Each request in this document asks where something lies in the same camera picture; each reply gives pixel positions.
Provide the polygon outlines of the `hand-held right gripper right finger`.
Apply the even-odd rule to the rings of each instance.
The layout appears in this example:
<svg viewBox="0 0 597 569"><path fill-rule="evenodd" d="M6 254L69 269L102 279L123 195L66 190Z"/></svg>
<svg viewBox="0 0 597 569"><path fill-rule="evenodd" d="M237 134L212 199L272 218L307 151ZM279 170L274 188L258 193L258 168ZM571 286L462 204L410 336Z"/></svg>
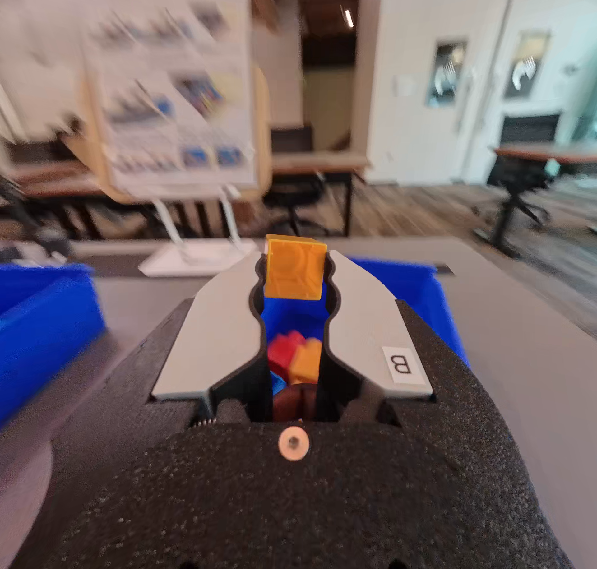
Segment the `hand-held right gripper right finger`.
<svg viewBox="0 0 597 569"><path fill-rule="evenodd" d="M432 400L432 384L390 290L336 250L326 255L324 282L329 317L317 420L338 421L353 401L375 419L387 400Z"/></svg>

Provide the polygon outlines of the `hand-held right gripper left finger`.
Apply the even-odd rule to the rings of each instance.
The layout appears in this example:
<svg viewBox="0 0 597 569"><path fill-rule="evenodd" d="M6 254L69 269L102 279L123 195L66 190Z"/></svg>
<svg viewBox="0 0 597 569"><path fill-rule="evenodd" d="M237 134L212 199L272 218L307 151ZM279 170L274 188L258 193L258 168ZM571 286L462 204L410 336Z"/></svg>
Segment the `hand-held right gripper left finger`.
<svg viewBox="0 0 597 569"><path fill-rule="evenodd" d="M273 417L264 310L266 258L253 250L196 294L151 391L158 402L194 401L213 420L226 400L249 420Z"/></svg>

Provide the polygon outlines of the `blue plastic bin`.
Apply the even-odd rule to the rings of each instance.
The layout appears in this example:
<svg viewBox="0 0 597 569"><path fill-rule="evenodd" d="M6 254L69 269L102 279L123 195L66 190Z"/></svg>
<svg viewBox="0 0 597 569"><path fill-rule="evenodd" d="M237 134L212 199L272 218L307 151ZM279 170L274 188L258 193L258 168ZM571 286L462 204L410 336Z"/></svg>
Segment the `blue plastic bin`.
<svg viewBox="0 0 597 569"><path fill-rule="evenodd" d="M106 331L86 265L1 265L1 427Z"/></svg>
<svg viewBox="0 0 597 569"><path fill-rule="evenodd" d="M406 302L464 364L470 366L447 297L437 278L439 270L450 272L447 266L354 257L351 260L377 278L395 299ZM293 330L305 339L322 341L329 316L325 297L326 287L318 301L265 298L261 317L266 327L267 347L278 334Z"/></svg>

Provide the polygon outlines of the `black office chair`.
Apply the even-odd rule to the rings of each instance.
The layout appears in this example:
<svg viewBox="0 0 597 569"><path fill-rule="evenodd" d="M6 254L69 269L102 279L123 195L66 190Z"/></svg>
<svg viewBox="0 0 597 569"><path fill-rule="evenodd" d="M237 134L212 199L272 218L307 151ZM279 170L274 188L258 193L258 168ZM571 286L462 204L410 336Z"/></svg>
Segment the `black office chair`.
<svg viewBox="0 0 597 569"><path fill-rule="evenodd" d="M530 117L504 117L500 146L518 143L554 142L561 113ZM519 160L513 157L496 156L487 185L505 189L508 194L516 195L519 210L529 217L537 229L542 229L550 221L550 213L537 205L526 202L521 195L525 192L547 188L545 169L539 170L538 161Z"/></svg>
<svg viewBox="0 0 597 569"><path fill-rule="evenodd" d="M298 154L312 152L313 132L310 125L302 127L272 129L272 154ZM285 216L274 221L267 233L306 237L307 229L314 229L317 235L330 237L331 232L323 225L299 217L297 209L317 204L324 196L324 180L316 175L297 178L273 178L272 186L263 197L263 204L269 210L280 209Z"/></svg>

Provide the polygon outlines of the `wooden top office desk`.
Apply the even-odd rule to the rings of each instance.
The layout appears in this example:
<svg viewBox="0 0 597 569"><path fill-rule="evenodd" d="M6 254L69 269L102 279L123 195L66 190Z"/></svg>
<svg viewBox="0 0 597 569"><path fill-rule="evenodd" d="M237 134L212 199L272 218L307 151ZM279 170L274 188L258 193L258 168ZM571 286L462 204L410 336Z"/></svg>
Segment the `wooden top office desk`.
<svg viewBox="0 0 597 569"><path fill-rule="evenodd" d="M343 185L343 236L349 237L352 229L354 180L364 183L365 174L370 167L371 163L365 155L350 151L275 154L272 159L272 182L288 183L298 178L320 175L332 184Z"/></svg>
<svg viewBox="0 0 597 569"><path fill-rule="evenodd" d="M547 191L556 180L562 177L588 176L589 178L596 178L595 141L577 141L567 146L557 145L554 142L518 142L499 146L495 148L494 153L503 157L513 157L519 160L538 161L539 170L545 169L547 175L541 175L540 178L545 178L548 181L547 188L523 193L521 197L526 202L526 194ZM496 222L490 231L474 229L473 234L475 237L487 243L506 257L510 259L518 259L520 255L507 242L506 234L511 227L515 212L520 211L518 208L520 204L518 203L516 195L508 194L504 188L496 188L504 190L507 195L506 199L503 200L498 207ZM549 222L545 223L542 229L544 229Z"/></svg>

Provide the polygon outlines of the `instruction poster board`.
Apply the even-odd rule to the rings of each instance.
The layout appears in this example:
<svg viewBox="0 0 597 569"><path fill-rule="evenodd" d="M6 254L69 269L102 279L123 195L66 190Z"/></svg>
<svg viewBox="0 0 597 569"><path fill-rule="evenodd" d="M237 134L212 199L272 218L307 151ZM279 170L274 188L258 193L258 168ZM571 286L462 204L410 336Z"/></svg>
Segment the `instruction poster board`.
<svg viewBox="0 0 597 569"><path fill-rule="evenodd" d="M68 145L108 197L254 200L271 186L251 1L76 1L84 134Z"/></svg>

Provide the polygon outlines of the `framed wall picture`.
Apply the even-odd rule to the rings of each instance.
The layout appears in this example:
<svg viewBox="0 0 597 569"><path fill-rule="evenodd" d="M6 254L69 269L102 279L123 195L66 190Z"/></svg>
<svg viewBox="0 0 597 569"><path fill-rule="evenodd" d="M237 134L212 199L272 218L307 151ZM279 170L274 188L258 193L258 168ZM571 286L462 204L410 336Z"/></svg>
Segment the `framed wall picture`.
<svg viewBox="0 0 597 569"><path fill-rule="evenodd" d="M504 88L504 100L528 99L551 42L549 30L523 30L518 35Z"/></svg>
<svg viewBox="0 0 597 569"><path fill-rule="evenodd" d="M468 40L438 41L429 74L425 105L443 108L454 105L465 63Z"/></svg>

